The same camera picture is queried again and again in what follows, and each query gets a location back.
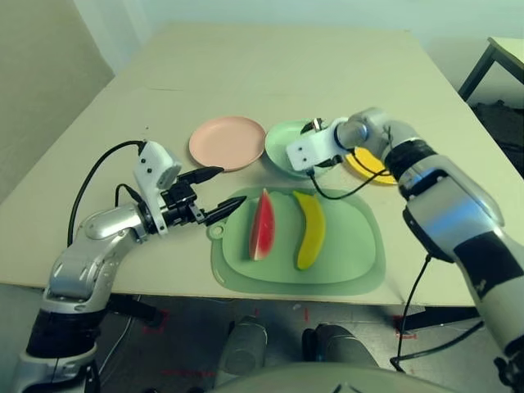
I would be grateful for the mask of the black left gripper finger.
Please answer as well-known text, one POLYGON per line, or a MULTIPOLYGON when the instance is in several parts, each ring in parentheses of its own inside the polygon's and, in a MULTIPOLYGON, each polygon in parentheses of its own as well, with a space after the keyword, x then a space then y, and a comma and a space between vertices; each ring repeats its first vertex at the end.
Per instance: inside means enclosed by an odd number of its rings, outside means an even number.
POLYGON ((213 210, 207 211, 204 213, 205 219, 204 224, 210 226, 215 224, 223 219, 229 217, 238 207, 240 207, 246 196, 235 196, 223 201, 217 205, 213 210))
POLYGON ((218 166, 206 166, 199 169, 195 169, 178 176, 178 181, 187 184, 200 184, 204 183, 214 176, 224 172, 224 168, 218 166))

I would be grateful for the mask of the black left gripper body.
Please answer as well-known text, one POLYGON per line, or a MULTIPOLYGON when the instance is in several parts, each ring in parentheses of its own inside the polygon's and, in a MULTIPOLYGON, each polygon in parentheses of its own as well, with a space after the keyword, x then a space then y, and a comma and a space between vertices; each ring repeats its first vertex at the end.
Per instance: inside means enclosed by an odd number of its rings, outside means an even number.
POLYGON ((187 181, 176 182, 161 193, 161 198, 165 203, 162 216, 167 226, 204 222, 204 213, 196 205, 197 195, 187 181))

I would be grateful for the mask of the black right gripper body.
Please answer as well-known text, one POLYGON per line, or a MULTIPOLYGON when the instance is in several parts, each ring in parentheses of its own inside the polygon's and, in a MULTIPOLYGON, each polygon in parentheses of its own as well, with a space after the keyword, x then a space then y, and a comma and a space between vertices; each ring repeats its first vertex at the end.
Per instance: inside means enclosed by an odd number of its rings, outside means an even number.
POLYGON ((301 133, 308 133, 309 131, 321 131, 328 127, 328 122, 322 118, 313 118, 311 121, 307 122, 301 129, 301 133))

